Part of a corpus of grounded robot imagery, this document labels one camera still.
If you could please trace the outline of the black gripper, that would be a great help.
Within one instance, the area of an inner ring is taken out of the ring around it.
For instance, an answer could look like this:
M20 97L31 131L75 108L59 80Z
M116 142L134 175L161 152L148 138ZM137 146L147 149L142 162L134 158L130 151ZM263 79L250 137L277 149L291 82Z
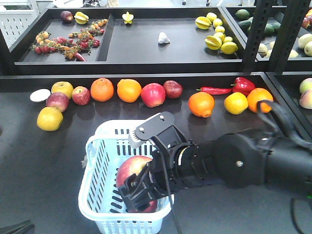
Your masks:
M147 162L138 175L132 174L118 188L126 208L144 211L149 202L171 197L166 190L214 185L212 143L195 144L174 125L150 141L157 148L152 166Z

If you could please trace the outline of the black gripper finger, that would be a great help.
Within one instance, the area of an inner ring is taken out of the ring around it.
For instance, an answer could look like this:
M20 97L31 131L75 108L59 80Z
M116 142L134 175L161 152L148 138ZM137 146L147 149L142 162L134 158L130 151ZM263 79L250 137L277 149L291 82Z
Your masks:
M24 221L11 226L2 227L0 234L33 234L35 225L30 221Z

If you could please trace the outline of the yellow lemon near arm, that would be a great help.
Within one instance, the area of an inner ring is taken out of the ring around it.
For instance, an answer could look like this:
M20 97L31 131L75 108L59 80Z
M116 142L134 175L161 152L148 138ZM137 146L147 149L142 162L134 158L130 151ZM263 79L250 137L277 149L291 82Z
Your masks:
M62 122L63 114L55 107L44 107L37 117L37 126L44 131L56 131Z

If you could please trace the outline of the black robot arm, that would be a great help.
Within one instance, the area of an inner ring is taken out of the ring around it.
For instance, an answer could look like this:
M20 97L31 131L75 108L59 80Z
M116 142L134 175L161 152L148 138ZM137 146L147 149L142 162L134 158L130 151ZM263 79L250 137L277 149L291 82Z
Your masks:
M312 199L312 146L298 136L248 129L195 144L175 126L140 126L130 142L140 141L151 142L155 150L138 175L118 185L129 210L143 211L151 201L181 190L218 184L233 189L265 185Z

